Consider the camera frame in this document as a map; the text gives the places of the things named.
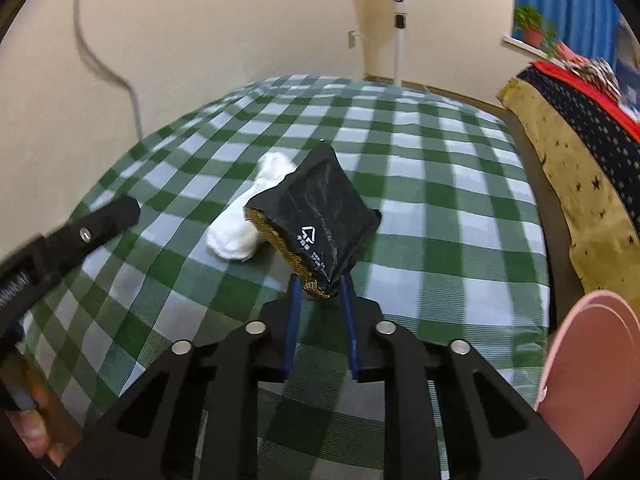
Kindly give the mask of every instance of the metal screw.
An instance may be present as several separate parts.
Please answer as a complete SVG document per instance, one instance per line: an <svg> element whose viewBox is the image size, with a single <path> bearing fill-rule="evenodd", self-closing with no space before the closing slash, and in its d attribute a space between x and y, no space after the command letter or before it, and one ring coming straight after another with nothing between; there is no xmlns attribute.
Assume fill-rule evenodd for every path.
<svg viewBox="0 0 640 480"><path fill-rule="evenodd" d="M394 323L391 323L390 321L380 321L376 325L376 330L381 334L390 335L396 331L396 326Z"/></svg>
<svg viewBox="0 0 640 480"><path fill-rule="evenodd" d="M251 335L258 335L267 330L267 326L261 321L247 323L244 329Z"/></svg>
<svg viewBox="0 0 640 480"><path fill-rule="evenodd" d="M176 355L185 355L189 353L189 350L191 350L191 343L184 339L182 339L181 341L176 341L171 346L171 352L173 352Z"/></svg>
<svg viewBox="0 0 640 480"><path fill-rule="evenodd" d="M459 355L466 355L471 350L471 345L462 339L456 339L451 343L451 349Z"/></svg>
<svg viewBox="0 0 640 480"><path fill-rule="evenodd" d="M82 238L82 241L85 244L89 243L91 241L91 233L89 232L89 229L82 227L80 229L80 238Z"/></svg>

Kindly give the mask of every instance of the checkered tablecloth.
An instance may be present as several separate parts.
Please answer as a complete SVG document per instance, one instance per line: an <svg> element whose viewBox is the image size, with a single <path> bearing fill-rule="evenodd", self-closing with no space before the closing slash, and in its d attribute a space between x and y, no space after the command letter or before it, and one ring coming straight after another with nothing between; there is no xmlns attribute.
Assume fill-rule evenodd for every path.
<svg viewBox="0 0 640 480"><path fill-rule="evenodd" d="M24 352L81 424L172 341L217 341L285 290L290 268L268 245L229 263L207 250L204 233L251 186L263 153L299 164L320 140L382 211L352 272L357 293L423 339L466 338L533 402L546 349L546 256L504 124L425 92L291 76L246 86L148 136L74 212L121 194L142 206L137 226L25 320ZM263 384L258 402L260 478L380 477L383 386L351 381L337 310L305 300L295 371L284 386Z"/></svg>

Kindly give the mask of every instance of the white shelf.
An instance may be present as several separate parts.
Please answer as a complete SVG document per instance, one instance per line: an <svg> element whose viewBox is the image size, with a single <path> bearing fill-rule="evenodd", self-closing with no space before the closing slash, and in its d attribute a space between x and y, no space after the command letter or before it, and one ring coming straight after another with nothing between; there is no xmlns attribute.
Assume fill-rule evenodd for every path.
<svg viewBox="0 0 640 480"><path fill-rule="evenodd" d="M554 65L558 65L560 68L564 68L562 66L562 63L560 63L557 59L555 58L549 58L547 57L547 55L542 52L540 49L535 48L534 46L528 45L526 43L524 43L523 41L520 40L516 40L515 38L512 38L511 36L507 36L506 34L502 37L502 40L504 41L504 43L508 43L516 48L520 48L522 50L526 50L527 52L529 52L530 54L533 54L536 57L539 57L540 59L543 59L545 61L549 61L551 63L553 63Z"/></svg>

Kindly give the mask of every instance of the black plastic packet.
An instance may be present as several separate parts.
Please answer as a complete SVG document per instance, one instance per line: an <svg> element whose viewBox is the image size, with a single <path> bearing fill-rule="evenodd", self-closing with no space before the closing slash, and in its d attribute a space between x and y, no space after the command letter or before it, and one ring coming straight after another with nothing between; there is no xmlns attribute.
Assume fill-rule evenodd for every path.
<svg viewBox="0 0 640 480"><path fill-rule="evenodd" d="M336 295L338 279L357 263L381 219L324 142L280 184L249 199L244 216L320 300Z"/></svg>

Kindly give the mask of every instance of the power cord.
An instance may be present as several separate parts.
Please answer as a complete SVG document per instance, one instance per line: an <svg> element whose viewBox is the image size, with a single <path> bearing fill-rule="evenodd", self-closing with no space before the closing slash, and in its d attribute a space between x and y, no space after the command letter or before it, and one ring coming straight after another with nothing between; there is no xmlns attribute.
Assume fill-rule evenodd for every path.
<svg viewBox="0 0 640 480"><path fill-rule="evenodd" d="M133 88L131 83L106 66L100 58L96 56L95 52L86 42L82 31L82 23L80 21L80 0L74 0L74 33L76 36L76 43L78 44L78 52L87 66L98 75L115 83L121 88L124 88L129 93L129 97L131 98L131 107L133 108L133 120L136 127L136 136L138 137L138 140L142 140L144 134L142 131L142 119L140 118L138 94L136 94L136 90Z"/></svg>

